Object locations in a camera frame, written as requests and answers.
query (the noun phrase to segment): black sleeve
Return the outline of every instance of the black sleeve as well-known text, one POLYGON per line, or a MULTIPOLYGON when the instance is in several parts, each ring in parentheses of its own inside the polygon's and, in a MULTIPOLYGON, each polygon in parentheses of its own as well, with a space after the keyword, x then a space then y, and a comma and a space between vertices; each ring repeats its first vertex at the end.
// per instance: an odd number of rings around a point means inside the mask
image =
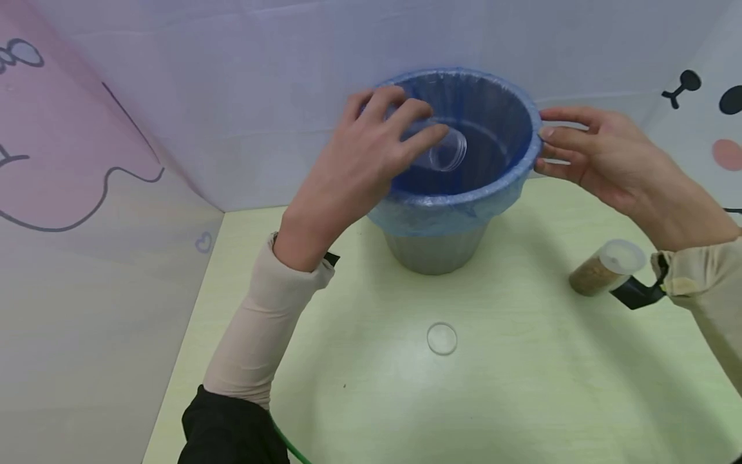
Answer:
POLYGON ((289 464, 268 411, 199 386, 183 413, 186 444, 178 464, 289 464))

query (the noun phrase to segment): beige arm sleeve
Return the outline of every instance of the beige arm sleeve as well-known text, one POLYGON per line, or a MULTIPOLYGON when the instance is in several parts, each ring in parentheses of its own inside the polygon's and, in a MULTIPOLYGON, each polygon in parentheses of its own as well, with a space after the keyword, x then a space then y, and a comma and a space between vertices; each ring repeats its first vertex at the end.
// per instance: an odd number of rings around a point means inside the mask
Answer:
POLYGON ((301 311, 335 274, 325 260, 311 273, 284 266, 273 255, 274 239, 275 235, 260 250, 247 296, 229 323, 203 380, 207 391, 245 399, 265 409, 273 377, 301 311))
POLYGON ((660 252, 669 273, 665 291, 691 311, 724 372, 742 395, 742 238, 728 244, 660 252))

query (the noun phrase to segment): table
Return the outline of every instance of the table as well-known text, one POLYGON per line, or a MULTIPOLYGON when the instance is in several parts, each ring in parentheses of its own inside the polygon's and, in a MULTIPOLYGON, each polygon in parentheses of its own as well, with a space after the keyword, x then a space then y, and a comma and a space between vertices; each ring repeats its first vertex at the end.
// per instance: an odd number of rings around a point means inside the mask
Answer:
MULTIPOLYGON (((224 218, 145 463, 176 462, 180 416, 282 212, 224 218)), ((277 424, 314 464, 730 463, 742 400, 690 314, 569 288, 610 238, 652 250, 631 221, 552 179, 529 180, 449 275, 406 270, 359 221, 278 370, 277 424), (450 356, 427 346, 437 321, 458 333, 450 356)), ((649 268, 637 277, 654 281, 649 268)))

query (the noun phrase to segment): finger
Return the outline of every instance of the finger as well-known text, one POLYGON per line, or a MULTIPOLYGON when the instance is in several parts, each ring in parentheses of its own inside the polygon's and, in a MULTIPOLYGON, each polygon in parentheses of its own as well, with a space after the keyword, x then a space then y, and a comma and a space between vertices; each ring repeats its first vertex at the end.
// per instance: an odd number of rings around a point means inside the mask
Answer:
POLYGON ((539 156, 541 158, 548 158, 550 160, 568 161, 569 163, 573 163, 583 158, 583 155, 577 153, 576 151, 557 148, 555 146, 549 145, 548 143, 544 144, 544 148, 541 150, 539 156))
POLYGON ((426 127, 417 134, 401 143, 401 159, 399 172, 410 167, 415 158, 420 156, 423 151, 429 150, 438 144, 448 134, 448 126, 445 124, 435 124, 426 127))
POLYGON ((542 127, 539 136, 555 148, 572 150, 588 156, 605 151, 605 143, 600 135, 587 134, 571 127, 542 127))
POLYGON ((541 175, 563 180, 570 180, 569 169, 570 166, 568 164, 549 163, 542 158, 536 160, 536 165, 533 167, 533 170, 541 175))
POLYGON ((409 98, 389 116, 384 124, 393 128, 394 135, 400 137, 413 122, 427 119, 432 115, 432 106, 422 100, 409 98))
POLYGON ((378 88, 374 91, 371 100, 366 105, 364 112, 358 117, 358 120, 381 122, 384 120, 390 105, 401 106, 406 99, 404 89, 397 85, 378 88))
POLYGON ((608 112, 590 106, 555 106, 539 112, 544 121, 577 122, 588 127, 598 126, 605 121, 608 112))
POLYGON ((372 95, 373 89, 369 88, 348 97, 348 101, 345 103, 345 109, 343 110, 343 115, 340 118, 341 124, 353 124, 355 120, 358 119, 358 116, 361 115, 361 109, 369 102, 372 95))

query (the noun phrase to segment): metal trash can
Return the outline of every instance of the metal trash can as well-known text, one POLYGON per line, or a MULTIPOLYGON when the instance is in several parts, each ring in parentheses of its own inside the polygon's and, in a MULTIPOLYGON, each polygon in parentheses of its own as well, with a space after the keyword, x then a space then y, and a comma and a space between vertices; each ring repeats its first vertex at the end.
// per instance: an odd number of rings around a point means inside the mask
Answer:
POLYGON ((368 214, 392 254, 421 274, 452 272, 469 261, 494 216, 520 197, 542 142, 536 105, 508 81, 464 68, 416 71, 384 82, 430 103, 434 119, 466 136, 453 171, 412 166, 368 214))

